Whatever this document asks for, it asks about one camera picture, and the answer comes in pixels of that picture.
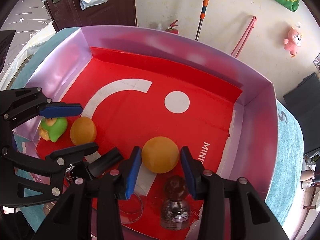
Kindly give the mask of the clear plastic cup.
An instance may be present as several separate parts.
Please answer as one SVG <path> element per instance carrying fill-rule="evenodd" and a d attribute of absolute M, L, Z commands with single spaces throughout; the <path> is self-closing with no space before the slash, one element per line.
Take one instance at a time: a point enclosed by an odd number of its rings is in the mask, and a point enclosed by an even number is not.
<path fill-rule="evenodd" d="M 122 224 L 132 224 L 140 219 L 143 213 L 144 191 L 138 185 L 128 200 L 118 200 L 120 220 Z"/>

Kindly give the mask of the green yellow toy figure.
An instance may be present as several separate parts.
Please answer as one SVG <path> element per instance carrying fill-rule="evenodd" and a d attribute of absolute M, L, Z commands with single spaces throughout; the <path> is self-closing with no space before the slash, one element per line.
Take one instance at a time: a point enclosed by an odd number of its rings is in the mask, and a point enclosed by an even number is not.
<path fill-rule="evenodd" d="M 68 121 L 65 117 L 43 118 L 39 125 L 39 136 L 51 142 L 57 142 L 58 139 L 67 130 Z"/>

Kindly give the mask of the glitter dark red bottle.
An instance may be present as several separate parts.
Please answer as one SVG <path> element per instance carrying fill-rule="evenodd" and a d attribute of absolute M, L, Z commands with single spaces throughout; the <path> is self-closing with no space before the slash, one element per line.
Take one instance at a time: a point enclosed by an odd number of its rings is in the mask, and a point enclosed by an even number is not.
<path fill-rule="evenodd" d="M 182 230 L 190 225 L 190 207 L 185 200 L 189 192 L 185 179 L 170 177 L 164 184 L 165 200 L 161 207 L 161 227 Z"/>

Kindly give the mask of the orange round sponge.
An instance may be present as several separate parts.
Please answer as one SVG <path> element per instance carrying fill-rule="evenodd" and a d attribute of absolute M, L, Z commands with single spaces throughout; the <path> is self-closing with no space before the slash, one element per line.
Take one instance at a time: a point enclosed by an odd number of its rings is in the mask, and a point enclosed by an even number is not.
<path fill-rule="evenodd" d="M 175 142 L 167 137 L 154 137 L 142 148 L 142 162 L 153 173 L 167 173 L 175 168 L 180 152 Z"/>

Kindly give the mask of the orange round lid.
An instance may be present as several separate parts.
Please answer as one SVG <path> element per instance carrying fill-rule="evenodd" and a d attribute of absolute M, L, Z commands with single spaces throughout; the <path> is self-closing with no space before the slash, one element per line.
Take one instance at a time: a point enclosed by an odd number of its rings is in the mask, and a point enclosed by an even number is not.
<path fill-rule="evenodd" d="M 76 146 L 95 141 L 97 136 L 97 129 L 94 122 L 82 116 L 77 118 L 70 129 L 70 139 Z"/>

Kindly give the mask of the purple cardboard box tray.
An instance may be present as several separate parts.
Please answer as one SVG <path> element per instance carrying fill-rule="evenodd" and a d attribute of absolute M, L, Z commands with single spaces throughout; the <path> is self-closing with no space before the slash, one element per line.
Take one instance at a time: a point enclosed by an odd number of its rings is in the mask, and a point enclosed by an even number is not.
<path fill-rule="evenodd" d="M 190 225 L 160 225 L 165 181 L 182 175 L 140 167 L 142 199 L 125 202 L 136 221 L 123 225 L 125 239 L 283 239 L 267 207 L 277 156 L 274 86 L 238 59 L 176 34 L 128 26 L 66 28 L 44 43 L 21 70 L 13 88 L 41 87 L 54 101 L 79 103 L 97 128 L 99 151 L 119 148 L 127 158 L 155 137 L 189 148 L 194 159 L 232 180 L 221 198 L 210 185 L 208 205 L 188 197 Z"/>

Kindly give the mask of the dark covered side table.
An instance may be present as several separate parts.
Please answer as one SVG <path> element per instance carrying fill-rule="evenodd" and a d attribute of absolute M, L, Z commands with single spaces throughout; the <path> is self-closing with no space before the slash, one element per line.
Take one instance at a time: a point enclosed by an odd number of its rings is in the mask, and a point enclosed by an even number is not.
<path fill-rule="evenodd" d="M 319 153 L 319 77 L 305 77 L 295 89 L 283 96 L 289 112 L 297 119 L 304 139 L 304 154 Z"/>

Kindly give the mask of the dark brown door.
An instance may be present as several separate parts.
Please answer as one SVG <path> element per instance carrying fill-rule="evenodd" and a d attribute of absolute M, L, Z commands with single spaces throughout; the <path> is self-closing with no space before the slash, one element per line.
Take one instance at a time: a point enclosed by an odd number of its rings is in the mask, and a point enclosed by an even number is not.
<path fill-rule="evenodd" d="M 137 26 L 135 0 L 46 0 L 56 31 L 90 25 Z"/>

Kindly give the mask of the pink hanger rods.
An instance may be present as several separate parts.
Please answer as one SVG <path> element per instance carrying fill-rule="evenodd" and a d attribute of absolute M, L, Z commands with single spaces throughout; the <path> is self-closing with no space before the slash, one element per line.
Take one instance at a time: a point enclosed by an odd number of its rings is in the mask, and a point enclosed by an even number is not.
<path fill-rule="evenodd" d="M 254 29 L 256 21 L 257 21 L 257 17 L 253 16 L 248 27 L 244 31 L 242 37 L 240 38 L 240 40 L 236 44 L 235 48 L 231 52 L 231 56 L 238 58 L 238 56 L 240 55 L 241 51 L 243 50 L 243 48 L 247 42 L 252 30 Z"/>

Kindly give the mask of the red fire extinguisher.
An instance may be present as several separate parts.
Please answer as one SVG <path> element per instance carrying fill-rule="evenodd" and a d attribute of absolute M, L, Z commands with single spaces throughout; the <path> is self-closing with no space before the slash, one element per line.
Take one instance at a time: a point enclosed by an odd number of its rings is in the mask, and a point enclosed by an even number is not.
<path fill-rule="evenodd" d="M 178 20 L 175 20 L 174 22 L 172 22 L 168 27 L 167 29 L 165 29 L 165 32 L 168 32 L 168 33 L 172 33 L 172 34 L 179 34 L 179 31 L 177 29 L 177 27 L 179 27 L 179 25 L 177 24 L 178 23 Z"/>

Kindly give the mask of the pink fox plush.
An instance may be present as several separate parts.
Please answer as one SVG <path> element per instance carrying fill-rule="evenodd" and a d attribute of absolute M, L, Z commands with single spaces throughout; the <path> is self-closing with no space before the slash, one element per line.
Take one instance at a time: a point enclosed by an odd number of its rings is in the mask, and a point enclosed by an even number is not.
<path fill-rule="evenodd" d="M 291 57 L 295 57 L 298 51 L 298 48 L 302 45 L 302 35 L 300 32 L 291 27 L 288 32 L 287 38 L 284 39 L 284 49 L 287 50 Z"/>

